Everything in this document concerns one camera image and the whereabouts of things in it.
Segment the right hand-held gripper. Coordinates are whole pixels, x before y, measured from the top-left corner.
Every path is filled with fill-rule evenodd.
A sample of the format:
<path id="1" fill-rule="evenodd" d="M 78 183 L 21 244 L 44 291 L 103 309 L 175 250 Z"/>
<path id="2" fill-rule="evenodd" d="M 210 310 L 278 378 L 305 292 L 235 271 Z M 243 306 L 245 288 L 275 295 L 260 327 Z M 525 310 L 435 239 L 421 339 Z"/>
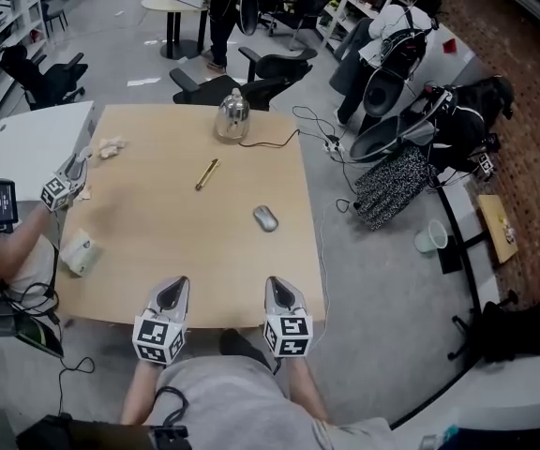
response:
<path id="1" fill-rule="evenodd" d="M 305 357 L 313 339 L 313 321 L 304 295 L 289 281 L 271 276 L 265 283 L 264 340 L 276 358 Z"/>

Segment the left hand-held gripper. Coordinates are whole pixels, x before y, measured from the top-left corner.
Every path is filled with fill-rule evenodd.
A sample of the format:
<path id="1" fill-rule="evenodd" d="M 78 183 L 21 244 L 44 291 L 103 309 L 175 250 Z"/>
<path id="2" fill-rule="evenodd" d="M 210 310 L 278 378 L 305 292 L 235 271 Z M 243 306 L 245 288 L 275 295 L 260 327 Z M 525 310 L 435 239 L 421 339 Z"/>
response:
<path id="1" fill-rule="evenodd" d="M 135 317 L 132 333 L 132 344 L 140 360 L 168 366 L 181 352 L 186 343 L 184 320 L 189 290 L 189 278 L 178 276 L 164 279 L 149 293 L 147 308 Z"/>

